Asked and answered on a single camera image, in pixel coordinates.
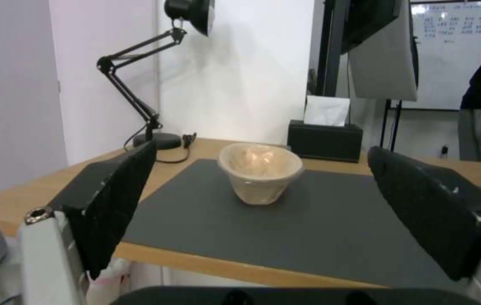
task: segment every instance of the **white backdrop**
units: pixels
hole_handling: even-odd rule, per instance
[[[184,42],[160,54],[164,129],[285,143],[289,120],[303,117],[313,8],[314,1],[216,1],[208,38],[185,22]],[[161,13],[160,31],[170,27]]]
[[[406,108],[459,110],[481,64],[481,1],[412,4],[418,37],[417,102]]]

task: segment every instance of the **white tissue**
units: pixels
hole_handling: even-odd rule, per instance
[[[304,123],[312,125],[344,126],[349,110],[349,99],[308,95]]]

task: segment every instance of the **lamp base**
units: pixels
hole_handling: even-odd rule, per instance
[[[180,147],[182,140],[172,133],[154,133],[153,140],[156,142],[157,150],[166,150]],[[133,138],[133,147],[140,146],[146,142],[146,135],[138,135]]]

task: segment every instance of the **bowl rim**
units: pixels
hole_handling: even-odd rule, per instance
[[[245,147],[245,146],[260,146],[260,147],[270,147],[271,149],[279,149],[283,150],[286,152],[286,154],[289,154],[293,156],[293,159],[295,160],[295,163],[297,165],[296,170],[292,171],[286,176],[280,177],[280,178],[263,178],[255,175],[246,175],[242,174],[241,172],[237,172],[236,170],[233,170],[229,165],[225,164],[223,161],[225,159],[224,155],[227,153],[227,151],[231,150],[233,147]],[[248,143],[248,142],[240,142],[240,143],[233,143],[229,144],[228,146],[224,147],[221,149],[219,155],[218,155],[218,165],[222,168],[224,172],[227,173],[227,175],[235,176],[242,178],[244,180],[249,180],[249,181],[254,181],[254,182],[279,182],[279,181],[285,181],[285,180],[290,180],[296,176],[299,176],[302,172],[304,172],[304,163],[303,160],[294,154],[293,152],[279,147],[279,146],[274,146],[274,145],[267,145],[267,144],[259,144],[259,143]]]

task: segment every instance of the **bowl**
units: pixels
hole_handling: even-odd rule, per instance
[[[233,190],[249,205],[269,205],[304,170],[289,150],[253,143],[231,144],[220,151],[218,164]]]

